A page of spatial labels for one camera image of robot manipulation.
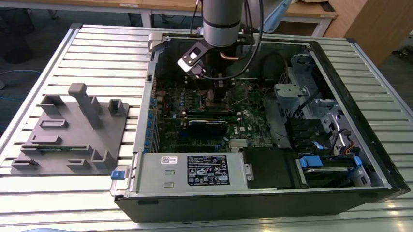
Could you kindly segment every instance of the power supply label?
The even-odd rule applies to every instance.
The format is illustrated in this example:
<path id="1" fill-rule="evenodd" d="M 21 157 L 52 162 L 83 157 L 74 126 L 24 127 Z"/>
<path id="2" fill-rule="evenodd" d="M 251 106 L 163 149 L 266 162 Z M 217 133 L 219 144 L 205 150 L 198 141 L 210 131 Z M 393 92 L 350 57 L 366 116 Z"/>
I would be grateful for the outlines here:
<path id="1" fill-rule="evenodd" d="M 188 156 L 187 184 L 190 186 L 229 185 L 226 156 Z"/>

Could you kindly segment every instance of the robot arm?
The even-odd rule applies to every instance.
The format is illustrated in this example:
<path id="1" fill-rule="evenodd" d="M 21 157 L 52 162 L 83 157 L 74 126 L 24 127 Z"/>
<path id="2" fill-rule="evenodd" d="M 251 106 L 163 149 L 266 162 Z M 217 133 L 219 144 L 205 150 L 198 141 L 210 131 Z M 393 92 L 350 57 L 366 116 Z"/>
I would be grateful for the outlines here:
<path id="1" fill-rule="evenodd" d="M 255 57 L 262 32 L 271 32 L 275 30 L 290 2 L 291 0 L 203 0 L 203 40 L 192 46 L 178 61 L 179 66 L 187 74 L 196 78 L 211 80 L 225 80 L 239 76 Z M 249 22 L 249 18 L 242 18 L 242 16 L 246 15 L 243 14 L 245 4 L 249 6 L 251 22 Z M 238 41 L 241 22 L 245 22 L 245 24 L 250 23 L 250 26 L 258 28 L 261 31 L 257 48 L 239 74 L 218 77 L 218 74 L 221 74 L 223 70 L 215 67 L 215 63 L 219 63 L 217 59 L 223 59 L 222 55 L 219 56 L 218 54 L 222 54 L 222 51 L 230 50 Z M 206 62 L 206 64 L 203 64 L 202 58 L 205 58 L 207 54 L 210 56 L 209 60 L 214 62 Z M 206 66 L 210 69 L 218 70 L 215 76 L 206 76 Z"/>

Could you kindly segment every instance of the aluminum extrusion table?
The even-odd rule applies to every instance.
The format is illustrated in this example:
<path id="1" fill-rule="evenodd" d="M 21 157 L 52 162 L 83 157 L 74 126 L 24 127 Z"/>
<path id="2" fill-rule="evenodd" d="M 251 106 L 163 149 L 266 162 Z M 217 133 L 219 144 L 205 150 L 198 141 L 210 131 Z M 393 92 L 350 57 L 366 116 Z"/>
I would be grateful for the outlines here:
<path id="1" fill-rule="evenodd" d="M 131 105 L 118 165 L 132 156 L 139 105 L 147 74 L 148 29 L 83 25 L 70 29 L 33 89 L 0 139 L 0 231 L 55 228 L 72 231 L 369 231 L 413 230 L 413 192 L 382 203 L 369 203 L 335 216 L 286 217 L 203 223 L 135 224 L 114 203 L 108 176 L 13 177 L 19 156 L 37 118 L 44 94 L 63 94 L 72 82 L 88 85 L 100 102 L 120 98 Z M 278 39 L 317 40 L 357 101 L 362 113 L 413 188 L 413 113 L 357 44 L 345 39 L 266 35 Z"/>

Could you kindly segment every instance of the cable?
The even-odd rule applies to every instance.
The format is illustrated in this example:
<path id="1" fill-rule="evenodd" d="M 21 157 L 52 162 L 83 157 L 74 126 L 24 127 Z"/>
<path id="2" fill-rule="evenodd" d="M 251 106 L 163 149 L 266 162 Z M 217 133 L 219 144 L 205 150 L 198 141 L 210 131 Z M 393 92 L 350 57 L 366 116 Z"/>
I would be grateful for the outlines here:
<path id="1" fill-rule="evenodd" d="M 333 139 L 333 142 L 331 142 L 331 148 L 330 148 L 330 152 L 329 152 L 329 155 L 330 155 L 330 156 L 331 156 L 333 153 L 334 153 L 334 146 L 335 146 L 335 143 L 337 143 L 339 134 L 344 133 L 345 131 L 349 131 L 349 130 L 348 130 L 346 128 L 342 128 L 342 129 L 337 132 L 337 135 L 334 136 L 334 139 Z"/>
<path id="2" fill-rule="evenodd" d="M 277 135 L 279 135 L 279 136 L 282 136 L 282 137 L 285 137 L 285 138 L 290 138 L 289 136 L 279 134 L 277 131 L 273 131 L 273 132 L 274 132 Z"/>
<path id="3" fill-rule="evenodd" d="M 258 49 L 259 49 L 259 46 L 261 46 L 261 40 L 262 40 L 262 37 L 263 37 L 263 0 L 258 0 L 258 2 L 259 2 L 259 35 L 258 35 L 258 41 L 257 41 L 257 48 L 253 52 L 250 60 L 247 61 L 246 65 L 245 65 L 245 68 L 235 75 L 231 75 L 231 76 L 227 76 L 227 77 L 221 77 L 221 78 L 213 78 L 210 76 L 202 76 L 205 79 L 213 80 L 213 81 L 222 81 L 222 80 L 233 79 L 233 78 L 241 76 L 245 73 L 245 71 L 247 70 L 247 68 L 250 67 L 251 62 L 253 62 L 255 55 L 258 53 Z"/>
<path id="4" fill-rule="evenodd" d="M 20 100 L 24 100 L 25 98 L 5 98 L 5 97 L 0 97 L 0 99 L 8 100 L 8 101 L 20 101 Z"/>
<path id="5" fill-rule="evenodd" d="M 261 81 L 263 81 L 263 66 L 265 66 L 265 63 L 267 61 L 267 59 L 271 57 L 271 56 L 278 56 L 281 57 L 282 61 L 283 61 L 283 66 L 285 66 L 285 70 L 287 70 L 289 68 L 289 64 L 282 56 L 282 54 L 278 52 L 278 51 L 271 51 L 270 53 L 267 53 L 259 60 L 259 67 L 258 67 L 258 78 L 261 79 Z"/>
<path id="6" fill-rule="evenodd" d="M 247 0 L 245 0 L 245 21 L 246 21 L 246 27 L 249 27 L 249 21 L 250 21 L 250 27 L 251 27 L 251 43 L 250 43 L 250 48 L 247 53 L 245 53 L 241 57 L 229 57 L 223 52 L 219 53 L 222 59 L 230 60 L 230 61 L 238 61 L 238 60 L 243 60 L 251 53 L 253 51 L 253 46 L 254 46 L 254 27 L 253 27 L 253 17 L 251 17 L 251 11 L 250 11 L 250 3 L 247 2 Z"/>
<path id="7" fill-rule="evenodd" d="M 315 96 L 319 94 L 319 89 L 309 96 L 307 100 L 301 104 L 301 106 L 297 108 L 294 113 L 291 114 L 291 117 L 295 116 L 295 114 L 299 112 L 299 110 L 303 109 L 303 107 L 310 103 L 311 100 L 314 100 Z"/>
<path id="8" fill-rule="evenodd" d="M 344 153 L 346 155 L 349 154 L 350 149 L 354 147 L 354 141 L 353 141 L 353 139 L 350 139 L 349 136 L 348 136 L 348 140 L 350 141 L 350 144 L 349 144 L 348 148 L 344 150 Z"/>
<path id="9" fill-rule="evenodd" d="M 5 72 L 0 73 L 0 75 L 4 75 L 4 74 L 7 74 L 7 73 L 13 73 L 13 72 L 33 72 L 33 73 L 41 74 L 41 72 L 39 72 L 39 71 L 36 71 L 36 70 L 17 69 L 17 70 L 5 71 Z"/>
<path id="10" fill-rule="evenodd" d="M 186 19 L 187 19 L 187 16 L 183 17 L 183 19 L 182 19 L 182 21 L 178 25 L 182 25 Z"/>
<path id="11" fill-rule="evenodd" d="M 196 5 L 195 5 L 194 14 L 192 14 L 191 24 L 188 26 L 188 34 L 190 35 L 192 34 L 192 25 L 194 25 L 194 19 L 195 19 L 195 15 L 196 15 L 196 10 L 198 10 L 198 4 L 199 4 L 199 1 L 196 0 Z"/>

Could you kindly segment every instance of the blue tab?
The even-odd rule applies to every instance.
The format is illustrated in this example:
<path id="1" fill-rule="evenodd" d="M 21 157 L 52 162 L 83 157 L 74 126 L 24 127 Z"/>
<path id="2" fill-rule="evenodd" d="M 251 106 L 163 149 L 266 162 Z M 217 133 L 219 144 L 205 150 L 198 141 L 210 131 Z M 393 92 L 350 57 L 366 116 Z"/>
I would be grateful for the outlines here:
<path id="1" fill-rule="evenodd" d="M 111 179 L 112 180 L 124 180 L 124 171 L 114 170 L 111 172 Z"/>
<path id="2" fill-rule="evenodd" d="M 361 159 L 358 156 L 354 156 L 354 163 L 356 163 L 356 166 L 360 167 L 362 165 L 362 162 L 361 162 Z"/>
<path id="3" fill-rule="evenodd" d="M 311 143 L 314 143 L 318 150 L 323 150 L 323 146 L 317 141 L 311 141 Z"/>
<path id="4" fill-rule="evenodd" d="M 322 167 L 322 162 L 319 156 L 303 156 L 299 159 L 299 164 L 302 168 L 306 167 Z"/>
<path id="5" fill-rule="evenodd" d="M 299 164 L 301 164 L 301 167 L 302 167 L 302 168 L 306 168 L 306 167 L 307 167 L 307 162 L 305 161 L 305 158 L 303 158 L 303 157 L 299 159 Z"/>

